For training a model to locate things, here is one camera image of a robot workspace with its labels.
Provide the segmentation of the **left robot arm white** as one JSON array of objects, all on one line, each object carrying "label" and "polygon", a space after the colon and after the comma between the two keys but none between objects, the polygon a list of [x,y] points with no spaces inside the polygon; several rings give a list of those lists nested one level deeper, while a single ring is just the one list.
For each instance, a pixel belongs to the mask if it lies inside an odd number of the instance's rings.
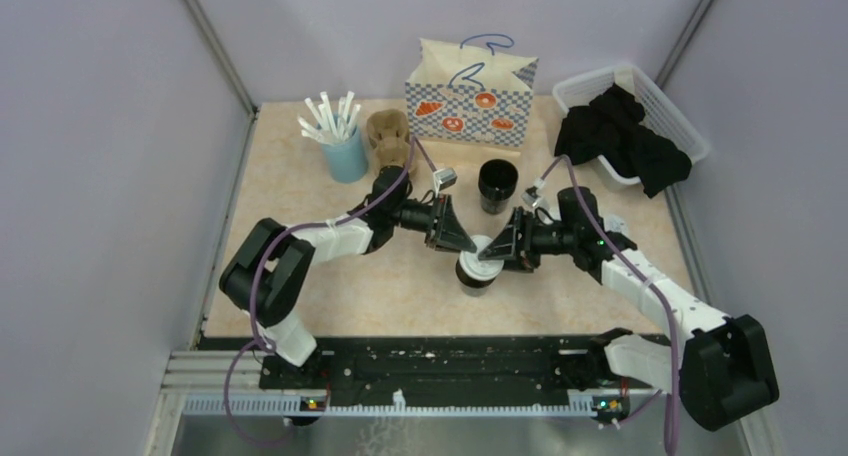
[{"label": "left robot arm white", "polygon": [[259,347],[285,360],[283,377],[295,388],[314,386],[321,373],[312,356],[316,339],[294,310],[313,266],[373,253],[396,228],[422,233],[426,246],[436,251],[476,250],[450,196],[419,201],[410,197],[411,188],[407,171],[389,166],[379,172],[363,202],[341,217],[291,227],[264,218],[223,270],[219,290],[250,316]]}]

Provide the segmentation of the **stack of black cups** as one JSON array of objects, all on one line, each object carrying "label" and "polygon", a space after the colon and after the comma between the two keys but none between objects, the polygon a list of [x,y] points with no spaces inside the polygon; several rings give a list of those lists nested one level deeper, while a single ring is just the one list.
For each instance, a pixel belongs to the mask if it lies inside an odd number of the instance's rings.
[{"label": "stack of black cups", "polygon": [[491,159],[483,163],[478,173],[481,208],[492,215],[505,211],[518,177],[518,169],[510,161]]}]

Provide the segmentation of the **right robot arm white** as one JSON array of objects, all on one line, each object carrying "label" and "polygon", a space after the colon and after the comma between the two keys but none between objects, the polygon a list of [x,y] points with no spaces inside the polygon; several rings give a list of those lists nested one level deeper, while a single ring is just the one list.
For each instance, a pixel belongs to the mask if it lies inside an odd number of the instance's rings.
[{"label": "right robot arm white", "polygon": [[732,317],[683,289],[620,232],[605,230],[586,187],[557,194],[559,216],[545,222],[514,209],[478,258],[534,272],[545,256],[567,255],[601,286],[622,296],[668,338],[662,345],[610,331],[586,361],[589,380],[612,388],[624,377],[677,397],[702,428],[717,431],[775,403],[780,389],[766,331],[750,315]]}]

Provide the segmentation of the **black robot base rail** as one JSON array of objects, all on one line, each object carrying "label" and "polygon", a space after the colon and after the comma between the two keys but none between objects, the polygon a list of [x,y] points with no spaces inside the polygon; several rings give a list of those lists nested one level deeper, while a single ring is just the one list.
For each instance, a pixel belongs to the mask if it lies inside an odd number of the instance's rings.
[{"label": "black robot base rail", "polygon": [[577,414],[609,424],[645,384],[605,374],[590,336],[320,337],[296,368],[267,356],[263,390],[315,390],[303,409]]}]

